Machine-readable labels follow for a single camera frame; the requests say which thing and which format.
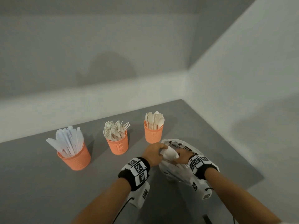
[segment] gray countertop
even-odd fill
[[[0,223],[69,223],[117,179],[129,159],[142,154],[148,146],[144,115],[157,110],[165,117],[162,139],[188,142],[246,189],[263,179],[193,109],[176,100],[74,126],[80,126],[92,155],[91,163],[81,171],[71,170],[45,141],[54,138],[56,131],[1,143]],[[103,137],[103,124],[119,119],[131,127],[129,150],[117,156]],[[142,209],[127,205],[115,223],[198,223],[203,214],[213,221],[217,208],[223,206],[215,193],[208,200],[197,200],[191,188],[168,182],[158,167],[151,169],[148,182],[151,189]],[[231,216],[224,215],[222,223],[232,223]]]

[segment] person's left hand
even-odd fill
[[[155,144],[151,144],[145,149],[141,157],[145,158],[149,162],[151,167],[156,166],[163,160],[163,156],[159,154],[160,148],[167,149],[168,146],[158,142]]]

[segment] person's right hand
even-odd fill
[[[173,160],[173,163],[188,164],[190,157],[194,155],[192,152],[183,148],[178,148],[176,152],[180,155],[180,157]]]

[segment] wristband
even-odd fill
[[[188,162],[189,167],[191,168],[193,174],[199,178],[206,180],[204,173],[208,168],[214,168],[218,171],[217,167],[215,167],[209,159],[203,155],[192,155],[189,158]]]
[[[131,186],[131,191],[136,191],[145,183],[145,180],[149,177],[149,171],[149,162],[145,158],[137,157],[131,159],[121,169],[121,172],[118,174],[118,178],[126,179]]]

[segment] cutlery holder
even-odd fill
[[[159,142],[162,138],[162,131],[164,125],[162,125],[162,127],[158,130],[150,130],[149,128],[146,127],[145,121],[143,122],[143,124],[144,124],[145,140],[151,144]]]
[[[59,152],[57,152],[59,158],[61,158],[72,170],[82,170],[85,168],[91,160],[91,156],[87,150],[85,143],[80,152],[76,155],[64,158]]]
[[[129,148],[128,133],[125,131],[125,137],[119,141],[113,142],[106,139],[113,154],[124,154]]]

